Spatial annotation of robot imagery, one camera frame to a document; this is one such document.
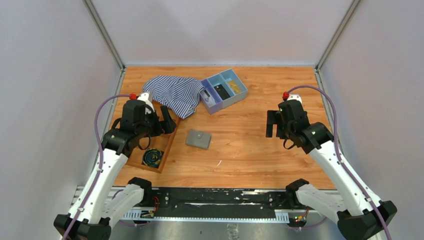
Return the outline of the grey card holder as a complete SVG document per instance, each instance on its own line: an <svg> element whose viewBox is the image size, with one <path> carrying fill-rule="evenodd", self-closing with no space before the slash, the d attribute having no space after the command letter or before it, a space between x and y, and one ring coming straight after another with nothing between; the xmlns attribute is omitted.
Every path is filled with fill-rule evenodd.
<svg viewBox="0 0 424 240"><path fill-rule="evenodd" d="M212 136L208 132L190 129L185 144L191 147L208 150Z"/></svg>

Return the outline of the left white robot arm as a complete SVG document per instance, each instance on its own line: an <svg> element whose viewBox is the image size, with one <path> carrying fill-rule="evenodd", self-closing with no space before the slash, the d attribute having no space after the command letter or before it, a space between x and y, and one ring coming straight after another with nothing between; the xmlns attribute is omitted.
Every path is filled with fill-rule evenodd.
<svg viewBox="0 0 424 240"><path fill-rule="evenodd" d="M152 183L139 177L132 178L110 202L106 201L133 150L141 148L140 140L171 134L177 128L166 106L160 108L160 120L152 93L127 94L126 98L122 116L102 137L96 135L98 157L80 196L68 213L57 215L53 222L64 240L107 240L114 226L135 205L152 207L154 212L159 208Z"/></svg>

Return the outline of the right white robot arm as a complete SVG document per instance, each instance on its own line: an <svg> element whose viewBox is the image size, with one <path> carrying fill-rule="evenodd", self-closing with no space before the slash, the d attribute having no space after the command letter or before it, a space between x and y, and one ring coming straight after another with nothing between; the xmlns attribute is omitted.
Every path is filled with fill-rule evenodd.
<svg viewBox="0 0 424 240"><path fill-rule="evenodd" d="M284 93L278 110L268 110L267 138L276 136L291 147L301 148L327 174L341 199L314 187L305 179L298 179L285 188L288 204L295 208L310 207L334 222L347 240L367 240L392 221L397 213L395 204L383 201L353 170L334 135L321 122L310 123L298 94Z"/></svg>

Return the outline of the blue three-compartment box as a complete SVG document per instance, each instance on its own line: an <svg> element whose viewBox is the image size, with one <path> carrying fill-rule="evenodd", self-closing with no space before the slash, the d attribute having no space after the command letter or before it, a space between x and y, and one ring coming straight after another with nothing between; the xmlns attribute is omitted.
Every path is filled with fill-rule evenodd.
<svg viewBox="0 0 424 240"><path fill-rule="evenodd" d="M232 68L224 70L201 81L204 89L200 92L209 114L214 114L244 100L248 89Z"/></svg>

